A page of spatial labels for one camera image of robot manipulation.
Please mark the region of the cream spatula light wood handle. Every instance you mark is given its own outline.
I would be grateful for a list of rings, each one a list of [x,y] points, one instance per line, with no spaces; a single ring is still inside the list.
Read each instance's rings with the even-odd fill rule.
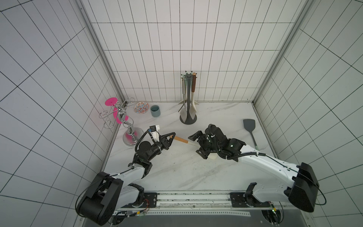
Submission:
[[[171,135],[170,138],[174,138],[174,140],[189,144],[191,146],[195,146],[197,149],[200,149],[200,145],[197,142],[193,142],[193,141],[189,141],[189,140],[185,140],[183,138],[180,138],[178,136],[173,136]],[[207,158],[208,159],[216,159],[218,157],[218,155],[216,153],[210,153]]]

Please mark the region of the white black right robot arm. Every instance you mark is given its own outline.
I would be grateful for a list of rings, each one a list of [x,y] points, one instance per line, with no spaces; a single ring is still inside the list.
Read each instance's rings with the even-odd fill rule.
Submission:
[[[320,186],[310,165],[287,163],[262,153],[241,140],[229,139],[214,124],[210,124],[205,131],[197,131],[188,139],[200,145],[196,152],[203,159],[216,153],[222,159],[240,161],[266,174],[261,178],[253,177],[243,194],[247,206],[256,207],[278,201],[289,202],[305,212],[314,212]]]

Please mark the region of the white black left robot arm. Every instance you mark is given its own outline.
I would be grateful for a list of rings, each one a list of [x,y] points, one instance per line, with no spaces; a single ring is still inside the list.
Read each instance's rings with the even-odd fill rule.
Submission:
[[[151,142],[145,141],[144,137],[158,139]],[[141,206],[146,201],[144,188],[135,182],[146,177],[152,168],[151,160],[168,150],[176,138],[176,133],[171,132],[160,135],[158,132],[147,130],[135,145],[133,161],[129,163],[126,171],[107,174],[99,172],[81,195],[75,204],[76,213],[102,226],[108,222],[115,210],[135,204]]]

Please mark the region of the cream utensil dark wood handle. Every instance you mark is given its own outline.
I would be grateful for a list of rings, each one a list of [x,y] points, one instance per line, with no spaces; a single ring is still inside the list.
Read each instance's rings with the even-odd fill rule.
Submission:
[[[194,72],[192,74],[192,107],[190,110],[190,114],[192,119],[195,118],[196,113],[197,113],[197,109],[196,109],[196,103],[195,103],[195,98],[194,98],[194,92],[195,92],[195,88],[196,88],[196,78],[197,78],[197,74]]]

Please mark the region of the grey spatula mint handle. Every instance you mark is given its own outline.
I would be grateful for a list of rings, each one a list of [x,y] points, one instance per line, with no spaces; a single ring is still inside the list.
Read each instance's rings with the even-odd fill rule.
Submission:
[[[256,140],[253,136],[253,131],[255,130],[255,126],[256,126],[255,120],[254,119],[243,119],[243,124],[244,124],[245,130],[248,131],[252,137],[255,149],[259,150]]]

